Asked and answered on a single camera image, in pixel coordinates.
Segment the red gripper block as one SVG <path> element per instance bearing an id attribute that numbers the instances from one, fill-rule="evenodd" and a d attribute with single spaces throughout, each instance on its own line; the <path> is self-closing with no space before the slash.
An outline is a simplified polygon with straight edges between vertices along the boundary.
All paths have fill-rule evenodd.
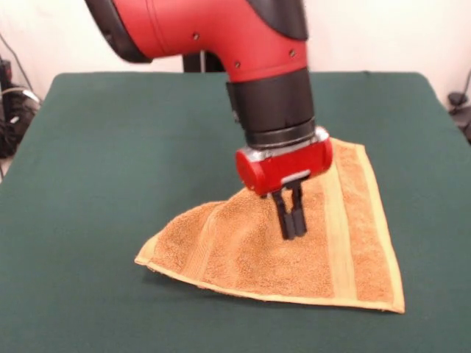
<path id="1" fill-rule="evenodd" d="M 286 210 L 281 189 L 292 182 L 328 171 L 333 162 L 333 146 L 328 131 L 317 127 L 312 138 L 283 148 L 257 150 L 246 146 L 236 152 L 235 161 L 247 189 L 259 196 L 272 193 L 283 239 L 303 236 L 307 228 L 301 183 L 296 182 L 291 188 L 291 214 Z"/>

